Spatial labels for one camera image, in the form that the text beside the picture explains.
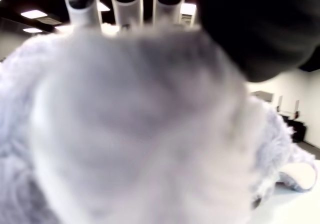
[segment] black ceiling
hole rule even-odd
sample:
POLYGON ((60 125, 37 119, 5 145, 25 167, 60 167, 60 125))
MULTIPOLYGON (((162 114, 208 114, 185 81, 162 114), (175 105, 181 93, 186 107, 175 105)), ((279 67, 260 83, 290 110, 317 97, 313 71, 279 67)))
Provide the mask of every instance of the black ceiling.
MULTIPOLYGON (((104 23, 115 23, 115 16, 111 0, 100 0, 107 5, 111 11, 102 12, 102 21, 104 23)), ((20 14, 30 10, 40 10, 48 14, 49 17, 60 21, 64 24, 69 23, 69 15, 67 12, 65 0, 2 0, 0 1, 0 17, 7 18, 12 21, 26 24, 28 26, 39 28, 43 31, 53 32, 54 26, 43 24, 35 19, 28 19, 20 14)), ((152 18, 153 0, 144 0, 144 20, 148 21, 152 18)), ((320 69, 320 48, 317 48, 313 57, 301 68, 304 71, 312 72, 320 69)))

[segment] white surface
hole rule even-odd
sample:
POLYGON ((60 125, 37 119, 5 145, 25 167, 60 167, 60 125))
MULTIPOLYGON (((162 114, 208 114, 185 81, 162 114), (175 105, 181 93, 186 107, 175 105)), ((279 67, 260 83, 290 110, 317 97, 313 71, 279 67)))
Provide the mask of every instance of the white surface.
POLYGON ((306 140, 320 148, 320 70, 310 74, 306 140))
POLYGON ((278 105, 279 97, 282 98, 281 113, 289 116, 293 115, 296 101, 300 100, 300 121, 307 123, 308 98, 307 90, 309 88, 310 74, 299 69, 284 72, 271 80, 261 83, 248 83, 250 92, 265 91, 273 94, 272 105, 278 105))
POLYGON ((320 180, 310 192, 277 186, 273 197, 258 207, 248 224, 319 224, 320 180))

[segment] white fur costume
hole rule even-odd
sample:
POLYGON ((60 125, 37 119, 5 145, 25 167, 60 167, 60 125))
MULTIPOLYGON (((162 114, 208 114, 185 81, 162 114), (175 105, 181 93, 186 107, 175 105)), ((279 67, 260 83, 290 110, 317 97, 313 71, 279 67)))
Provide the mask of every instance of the white fur costume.
MULTIPOLYGON (((0 172, 14 176, 15 157, 32 173, 25 130, 33 107, 38 181, 62 223, 238 224, 249 216, 264 114, 205 33, 50 35, 29 40, 4 66, 0 172), (12 152, 18 137, 25 160, 12 152)), ((28 198, 15 208, 10 198, 0 210, 14 217, 2 213, 1 224, 55 222, 51 214, 33 222, 21 211, 36 210, 28 198)))

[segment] fluorescent light panel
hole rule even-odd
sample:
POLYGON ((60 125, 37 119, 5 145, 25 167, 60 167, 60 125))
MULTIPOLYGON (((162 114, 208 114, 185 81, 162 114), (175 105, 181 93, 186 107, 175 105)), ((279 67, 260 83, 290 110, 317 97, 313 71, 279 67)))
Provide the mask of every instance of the fluorescent light panel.
POLYGON ((31 10, 31 11, 21 13, 21 16, 24 16, 29 19, 35 19, 35 18, 46 17, 48 15, 39 10, 31 10))
POLYGON ((191 3, 183 3, 181 6, 180 13, 184 15, 193 16, 196 13, 197 6, 191 3))
POLYGON ((105 4, 103 4, 102 2, 98 2, 98 11, 99 12, 108 12, 108 11, 110 11, 110 8, 107 7, 105 4))
POLYGON ((37 28, 26 28, 23 29, 26 33, 42 33, 42 30, 39 30, 37 28))

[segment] fluffy white fur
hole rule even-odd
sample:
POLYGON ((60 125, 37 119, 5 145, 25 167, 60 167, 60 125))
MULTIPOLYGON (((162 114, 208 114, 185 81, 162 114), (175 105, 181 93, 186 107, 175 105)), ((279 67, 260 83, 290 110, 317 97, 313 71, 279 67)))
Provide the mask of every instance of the fluffy white fur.
POLYGON ((201 31, 74 33, 46 61, 31 142, 64 224, 239 224, 261 105, 201 31))

